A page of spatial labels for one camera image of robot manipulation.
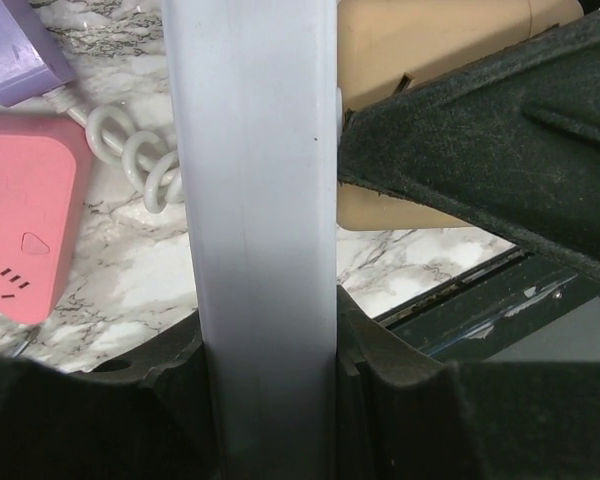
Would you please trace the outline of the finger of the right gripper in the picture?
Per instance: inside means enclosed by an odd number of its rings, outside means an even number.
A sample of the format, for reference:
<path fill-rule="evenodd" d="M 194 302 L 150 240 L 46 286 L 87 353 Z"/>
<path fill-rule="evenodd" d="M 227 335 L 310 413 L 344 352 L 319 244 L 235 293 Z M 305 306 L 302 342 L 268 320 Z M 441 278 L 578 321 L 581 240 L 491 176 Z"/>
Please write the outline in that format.
<path fill-rule="evenodd" d="M 353 113 L 338 177 L 600 283 L 600 10 Z"/>

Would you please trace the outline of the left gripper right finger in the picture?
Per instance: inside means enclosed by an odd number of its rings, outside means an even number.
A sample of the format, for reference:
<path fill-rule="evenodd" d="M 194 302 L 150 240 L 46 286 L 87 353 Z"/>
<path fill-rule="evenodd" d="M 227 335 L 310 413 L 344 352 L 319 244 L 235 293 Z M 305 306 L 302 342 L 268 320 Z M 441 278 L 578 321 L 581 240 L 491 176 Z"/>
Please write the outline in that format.
<path fill-rule="evenodd" d="M 340 479 L 600 479 L 600 363 L 440 363 L 337 293 Z"/>

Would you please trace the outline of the beige cube plug adapter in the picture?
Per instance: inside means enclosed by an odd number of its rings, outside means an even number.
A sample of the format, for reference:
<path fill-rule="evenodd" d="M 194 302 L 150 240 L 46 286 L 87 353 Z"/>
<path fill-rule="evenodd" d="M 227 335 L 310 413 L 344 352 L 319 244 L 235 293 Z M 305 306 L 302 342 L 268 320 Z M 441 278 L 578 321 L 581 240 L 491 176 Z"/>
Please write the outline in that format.
<path fill-rule="evenodd" d="M 338 221 L 563 239 L 591 223 L 577 1 L 347 1 Z"/>

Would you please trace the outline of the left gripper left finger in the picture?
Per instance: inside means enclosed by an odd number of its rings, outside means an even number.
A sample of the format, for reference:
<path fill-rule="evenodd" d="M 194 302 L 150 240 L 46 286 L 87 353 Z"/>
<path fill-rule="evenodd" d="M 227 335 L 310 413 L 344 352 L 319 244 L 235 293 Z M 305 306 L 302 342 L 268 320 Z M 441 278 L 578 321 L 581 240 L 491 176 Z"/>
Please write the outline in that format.
<path fill-rule="evenodd" d="M 217 479 L 196 313 L 92 371 L 0 356 L 0 479 Z"/>

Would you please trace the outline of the purple power strip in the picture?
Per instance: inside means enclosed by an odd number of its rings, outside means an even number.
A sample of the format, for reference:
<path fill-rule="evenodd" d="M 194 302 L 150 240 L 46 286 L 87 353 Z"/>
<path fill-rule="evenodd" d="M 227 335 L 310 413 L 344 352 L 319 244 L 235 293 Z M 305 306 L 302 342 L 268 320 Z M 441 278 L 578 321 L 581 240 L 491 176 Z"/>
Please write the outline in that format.
<path fill-rule="evenodd" d="M 0 0 L 0 105 L 12 107 L 75 80 L 59 45 L 26 0 Z"/>

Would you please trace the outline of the pink triangular socket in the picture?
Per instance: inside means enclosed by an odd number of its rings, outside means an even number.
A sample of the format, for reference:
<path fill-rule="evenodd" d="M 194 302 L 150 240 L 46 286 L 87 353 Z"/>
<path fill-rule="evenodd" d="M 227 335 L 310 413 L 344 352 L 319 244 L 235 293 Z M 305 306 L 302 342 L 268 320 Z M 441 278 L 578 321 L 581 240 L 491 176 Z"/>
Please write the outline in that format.
<path fill-rule="evenodd" d="M 63 295 L 91 178 L 84 130 L 0 114 L 0 313 L 45 321 Z"/>

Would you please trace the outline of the white power strip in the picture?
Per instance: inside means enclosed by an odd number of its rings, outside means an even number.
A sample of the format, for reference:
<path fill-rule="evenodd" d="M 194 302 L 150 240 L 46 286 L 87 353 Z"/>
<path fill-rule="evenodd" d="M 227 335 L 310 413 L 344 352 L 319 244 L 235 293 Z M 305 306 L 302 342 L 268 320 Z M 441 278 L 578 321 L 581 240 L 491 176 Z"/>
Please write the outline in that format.
<path fill-rule="evenodd" d="M 163 27 L 226 479 L 335 473 L 333 1 L 167 1 Z"/>

